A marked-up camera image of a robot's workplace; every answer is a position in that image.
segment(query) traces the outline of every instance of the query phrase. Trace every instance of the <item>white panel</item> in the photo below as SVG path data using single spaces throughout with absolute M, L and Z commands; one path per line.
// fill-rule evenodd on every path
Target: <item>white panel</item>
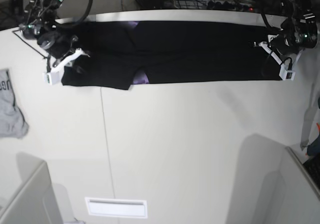
M 147 218 L 147 202 L 86 198 L 90 215 L 119 218 Z
M 41 162 L 0 211 L 1 224 L 63 224 L 47 164 Z
M 288 152 L 284 152 L 280 172 L 286 185 L 285 196 L 281 206 L 268 213 L 265 224 L 318 224 L 319 218 L 315 217 L 319 216 L 320 202 Z

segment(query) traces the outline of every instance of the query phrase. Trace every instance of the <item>gray t-shirt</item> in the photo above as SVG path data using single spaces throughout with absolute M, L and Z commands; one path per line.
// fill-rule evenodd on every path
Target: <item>gray t-shirt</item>
M 8 70 L 0 70 L 0 138 L 22 138 L 28 132 L 29 126 L 15 101 Z

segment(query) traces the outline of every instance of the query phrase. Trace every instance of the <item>white vent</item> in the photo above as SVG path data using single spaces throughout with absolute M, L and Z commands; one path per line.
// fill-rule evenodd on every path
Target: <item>white vent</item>
M 85 198 L 85 202 L 91 216 L 148 218 L 146 201 Z

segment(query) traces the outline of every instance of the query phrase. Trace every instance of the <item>wire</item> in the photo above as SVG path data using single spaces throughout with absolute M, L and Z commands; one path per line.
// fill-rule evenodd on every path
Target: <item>wire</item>
M 292 58 L 291 58 L 291 57 L 285 58 L 285 59 L 281 62 L 280 66 L 283 65 L 283 64 L 284 64 L 287 60 L 289 60 L 289 59 L 290 59 L 290 63 L 289 63 L 289 66 L 288 66 L 288 70 L 292 70 Z
M 124 0 L 121 0 L 121 11 L 125 11 L 125 6 L 124 6 L 124 3 L 123 3 Z
M 272 34 L 279 34 L 280 33 L 280 30 L 276 27 L 272 27 L 269 22 L 268 22 L 268 19 L 266 18 L 266 14 L 265 14 L 265 4 L 264 4 L 264 1 L 261 0 L 260 1 L 260 13 L 261 13 L 261 17 L 264 21 L 264 24 L 266 25 L 266 27 L 270 30 L 270 32 L 272 32 Z
M 46 58 L 46 72 L 50 73 L 51 72 L 51 65 L 50 65 L 50 60 L 51 60 L 51 55 L 49 54 L 48 57 Z
M 25 43 L 26 45 L 28 45 L 30 48 L 32 48 L 35 52 L 37 52 L 38 54 L 40 54 L 44 59 L 48 58 L 46 56 L 44 56 L 42 53 L 40 53 L 38 50 L 36 50 L 35 48 L 33 48 L 30 44 L 28 44 L 27 42 L 24 41 L 23 38 L 21 38 L 19 35 L 16 34 L 16 32 L 19 32 L 20 30 L 13 30 L 12 33 L 17 36 L 23 43 Z
M 29 11 L 28 19 L 26 20 L 27 25 L 29 25 L 29 20 L 30 20 L 31 14 L 32 14 L 33 10 L 35 9 L 37 3 L 38 3 L 38 0 L 35 0 L 32 9 Z
M 69 28 L 74 28 L 75 26 L 79 25 L 89 15 L 91 7 L 92 7 L 92 2 L 93 2 L 93 0 L 89 0 L 88 5 L 86 7 L 86 10 L 85 10 L 83 16 L 79 20 L 77 20 L 76 22 L 74 22 L 74 23 L 58 23 L 57 21 L 54 21 L 53 22 L 54 25 L 57 26 L 57 27 L 60 27 L 60 28 L 68 28 L 68 29 Z

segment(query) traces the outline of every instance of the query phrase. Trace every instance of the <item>black pants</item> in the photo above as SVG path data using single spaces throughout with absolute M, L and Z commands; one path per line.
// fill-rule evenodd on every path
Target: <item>black pants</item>
M 251 46 L 253 41 L 267 41 L 265 27 L 189 21 L 87 22 L 72 34 L 91 56 L 78 58 L 75 68 L 65 68 L 63 85 L 127 90 L 141 70 L 150 83 L 280 80 L 280 66 L 272 58 L 267 60 L 262 48 Z

